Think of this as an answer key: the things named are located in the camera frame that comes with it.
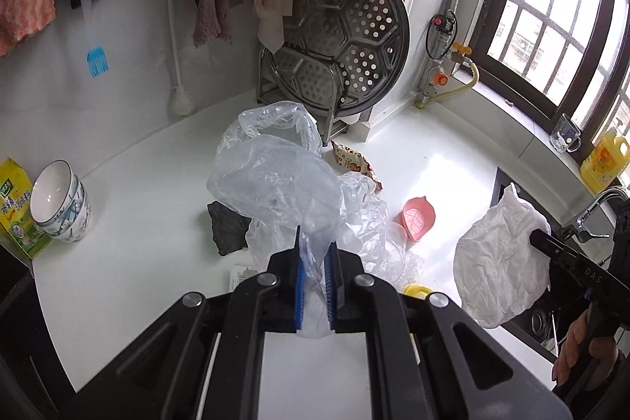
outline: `yellow hose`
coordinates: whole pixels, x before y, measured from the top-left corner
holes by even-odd
[[[450,97],[452,95],[457,95],[458,93],[462,93],[462,92],[472,88],[475,84],[477,84],[479,82],[479,69],[477,68],[477,65],[475,65],[475,63],[472,62],[472,61],[470,62],[470,68],[472,70],[472,81],[470,81],[470,82],[460,86],[459,88],[455,88],[454,90],[446,91],[446,92],[440,93],[438,95],[434,95],[433,97],[429,97],[426,100],[426,102],[416,102],[415,106],[418,109],[422,109],[429,102],[433,102],[434,100],[442,100],[443,98],[447,98],[447,97]]]

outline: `round perforated tray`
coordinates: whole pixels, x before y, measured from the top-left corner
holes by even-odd
[[[335,90],[330,81],[338,80],[336,116],[360,113],[384,97],[409,50],[402,0],[294,0],[284,34],[284,47],[269,54],[278,86],[327,112]]]

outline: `pink dish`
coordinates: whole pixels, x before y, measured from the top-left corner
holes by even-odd
[[[401,222],[407,235],[412,241],[418,242],[435,223],[435,210],[426,200],[422,198],[411,198],[404,204],[401,213]]]

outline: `white brush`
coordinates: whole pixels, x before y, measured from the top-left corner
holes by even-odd
[[[182,76],[180,74],[180,61],[177,58],[177,41],[175,40],[175,21],[173,18],[172,0],[166,0],[168,8],[168,25],[171,31],[172,60],[175,62],[175,75],[177,76],[177,86],[171,91],[171,99],[169,105],[171,111],[177,116],[188,116],[195,109],[195,103],[190,98],[190,94],[186,91],[186,87],[182,84]]]

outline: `black sink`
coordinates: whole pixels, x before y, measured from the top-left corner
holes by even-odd
[[[549,212],[531,197],[521,185],[512,180],[499,168],[497,169],[495,189],[490,206],[495,206],[499,202],[505,187],[508,187],[511,183],[515,184],[519,198],[531,203],[538,212],[545,216],[551,228],[552,236],[558,239],[557,234],[560,232],[560,223],[553,219]],[[582,249],[572,239],[566,241],[565,244],[582,253]],[[556,337],[558,340],[562,340],[572,321],[578,318],[588,307],[588,301],[584,299],[586,289],[579,285],[568,272],[554,263],[549,265],[549,282],[550,291],[546,290],[530,309],[505,322],[502,324],[502,327],[541,356],[553,362],[556,361],[554,354],[541,345],[553,337],[552,314],[556,325]]]

